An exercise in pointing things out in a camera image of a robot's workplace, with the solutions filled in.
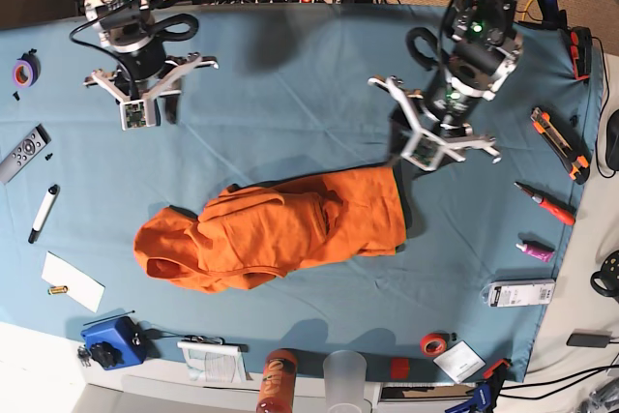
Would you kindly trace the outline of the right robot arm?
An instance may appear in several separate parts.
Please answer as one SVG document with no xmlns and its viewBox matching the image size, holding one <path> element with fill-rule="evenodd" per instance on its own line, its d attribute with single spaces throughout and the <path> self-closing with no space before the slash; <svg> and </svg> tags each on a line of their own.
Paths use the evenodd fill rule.
<svg viewBox="0 0 619 413">
<path fill-rule="evenodd" d="M 74 44 L 83 45 L 77 34 L 92 28 L 99 41 L 91 47 L 116 63 L 114 70 L 92 71 L 84 86 L 104 89 L 117 103 L 123 130 L 156 127 L 162 120 L 176 124 L 183 78 L 196 69 L 217 68 L 216 58 L 192 52 L 173 56 L 168 43 L 192 39 L 198 19 L 177 14 L 157 20 L 156 10 L 167 9 L 180 0 L 84 0 L 86 22 L 70 34 Z"/>
</svg>

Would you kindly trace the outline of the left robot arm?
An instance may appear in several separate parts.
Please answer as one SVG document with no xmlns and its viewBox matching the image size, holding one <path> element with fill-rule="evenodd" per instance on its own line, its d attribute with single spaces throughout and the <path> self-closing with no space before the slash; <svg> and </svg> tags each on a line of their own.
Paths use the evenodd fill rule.
<svg viewBox="0 0 619 413">
<path fill-rule="evenodd" d="M 398 77 L 375 75 L 368 84 L 387 92 L 390 115 L 388 164 L 404 160 L 424 172 L 464 162 L 481 150 L 499 162 L 494 137 L 474 133 L 468 119 L 492 101 L 522 54 L 514 27 L 518 0 L 450 0 L 439 29 L 408 31 L 410 56 L 434 76 L 425 90 L 407 90 Z"/>
</svg>

